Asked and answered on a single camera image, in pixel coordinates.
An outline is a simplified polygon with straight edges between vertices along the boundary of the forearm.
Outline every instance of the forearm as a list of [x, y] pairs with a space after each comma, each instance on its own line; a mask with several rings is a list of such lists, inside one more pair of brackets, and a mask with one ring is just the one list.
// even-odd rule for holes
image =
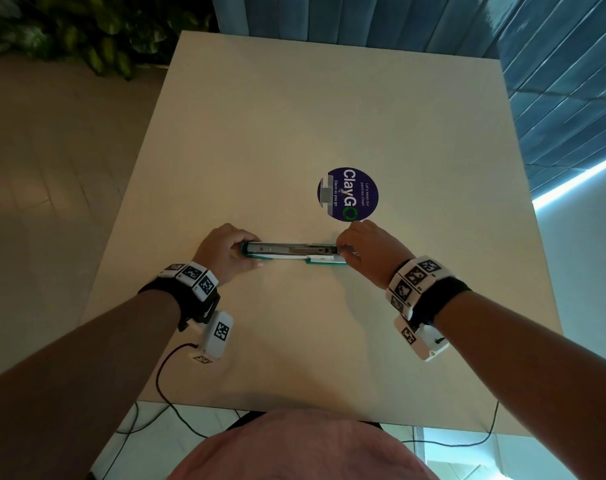
[[435, 326], [578, 478], [606, 479], [606, 360], [473, 292]]
[[154, 370], [179, 306], [151, 290], [0, 376], [0, 478], [83, 478]]

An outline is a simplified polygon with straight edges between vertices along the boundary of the black wrist strap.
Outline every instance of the black wrist strap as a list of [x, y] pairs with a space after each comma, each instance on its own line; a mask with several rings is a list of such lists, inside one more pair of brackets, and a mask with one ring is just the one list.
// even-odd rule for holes
[[437, 281], [421, 295], [414, 306], [410, 324], [417, 327], [421, 323], [433, 326], [434, 317], [452, 298], [463, 291], [470, 291], [470, 289], [464, 282], [453, 276]]
[[220, 300], [219, 291], [214, 289], [205, 301], [200, 301], [192, 292], [192, 288], [173, 278], [156, 278], [143, 286], [139, 293], [147, 290], [165, 291], [174, 297], [181, 309], [179, 331], [187, 328], [187, 322], [190, 319], [199, 323], [209, 323]]

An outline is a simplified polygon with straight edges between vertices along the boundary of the white table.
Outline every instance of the white table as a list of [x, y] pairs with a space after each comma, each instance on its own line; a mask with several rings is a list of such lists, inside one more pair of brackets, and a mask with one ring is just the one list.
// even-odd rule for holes
[[[85, 319], [226, 221], [265, 241], [333, 242], [347, 224], [316, 187], [339, 167], [376, 182], [371, 219], [417, 255], [560, 330], [498, 61], [196, 32], [181, 36]], [[174, 356], [161, 384], [176, 403], [490, 426], [495, 399], [458, 353], [421, 362], [383, 292], [347, 267], [273, 261], [221, 295], [235, 318], [226, 355]], [[176, 333], [166, 353], [194, 339]], [[141, 398], [160, 400], [152, 379]], [[526, 434], [504, 410], [496, 430]]]

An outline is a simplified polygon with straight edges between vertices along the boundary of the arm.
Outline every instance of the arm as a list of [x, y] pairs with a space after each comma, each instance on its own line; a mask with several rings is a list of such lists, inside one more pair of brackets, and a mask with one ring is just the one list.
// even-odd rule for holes
[[[227, 224], [194, 261], [228, 282], [258, 260], [231, 248], [256, 236]], [[0, 376], [0, 478], [84, 478], [139, 396], [179, 322], [149, 290], [73, 330]]]
[[[338, 240], [347, 263], [385, 289], [413, 254], [374, 223]], [[582, 480], [606, 479], [606, 360], [487, 298], [464, 292], [435, 326], [483, 383]]]

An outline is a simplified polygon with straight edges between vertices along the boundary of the green logo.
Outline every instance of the green logo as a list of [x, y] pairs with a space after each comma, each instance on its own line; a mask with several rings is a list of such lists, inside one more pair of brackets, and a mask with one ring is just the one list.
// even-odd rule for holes
[[[354, 212], [354, 215], [348, 216], [347, 215], [348, 210], [351, 210], [352, 212]], [[356, 210], [355, 207], [345, 207], [345, 209], [343, 209], [343, 217], [345, 217], [348, 221], [355, 221], [356, 217], [358, 217], [358, 210]]]

